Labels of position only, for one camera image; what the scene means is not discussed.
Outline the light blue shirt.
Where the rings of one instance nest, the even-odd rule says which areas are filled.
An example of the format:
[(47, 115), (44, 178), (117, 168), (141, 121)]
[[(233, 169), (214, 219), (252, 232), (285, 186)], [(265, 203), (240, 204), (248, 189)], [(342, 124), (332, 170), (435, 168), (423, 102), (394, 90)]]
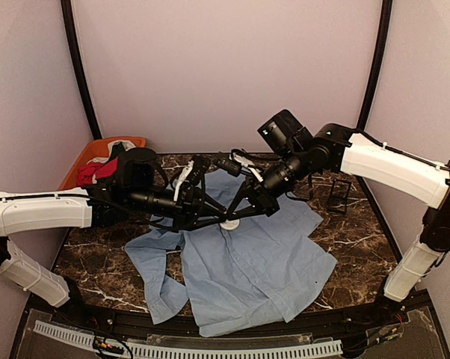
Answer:
[(336, 259), (310, 239), (321, 216), (281, 197), (271, 216), (178, 233), (151, 230), (125, 250), (155, 324), (190, 304), (203, 337), (290, 322), (317, 299)]

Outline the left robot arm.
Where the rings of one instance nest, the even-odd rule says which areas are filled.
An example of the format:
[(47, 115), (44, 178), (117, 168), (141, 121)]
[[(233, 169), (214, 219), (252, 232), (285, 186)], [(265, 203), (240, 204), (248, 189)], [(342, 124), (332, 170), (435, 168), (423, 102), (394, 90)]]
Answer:
[(0, 276), (42, 298), (75, 326), (91, 320), (91, 310), (73, 294), (72, 284), (45, 269), (11, 239), (17, 233), (59, 228), (107, 227), (133, 218), (169, 231), (194, 230), (206, 218), (225, 218), (226, 209), (206, 193), (206, 157), (193, 156), (176, 184), (156, 153), (134, 147), (114, 158), (112, 175), (93, 184), (31, 194), (0, 192)]

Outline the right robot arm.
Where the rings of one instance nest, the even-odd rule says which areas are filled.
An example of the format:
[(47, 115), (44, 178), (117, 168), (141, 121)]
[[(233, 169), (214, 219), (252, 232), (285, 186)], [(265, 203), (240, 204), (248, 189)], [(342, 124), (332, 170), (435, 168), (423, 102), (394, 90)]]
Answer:
[(278, 197), (297, 181), (321, 171), (343, 173), (383, 187), (419, 204), (421, 231), (384, 282), (383, 296), (367, 309), (368, 319), (382, 325), (396, 312), (411, 289), (450, 252), (450, 162), (424, 159), (391, 147), (361, 129), (336, 123), (316, 134), (287, 109), (276, 113), (258, 133), (280, 160), (263, 174), (248, 178), (238, 190), (224, 219), (274, 214)]

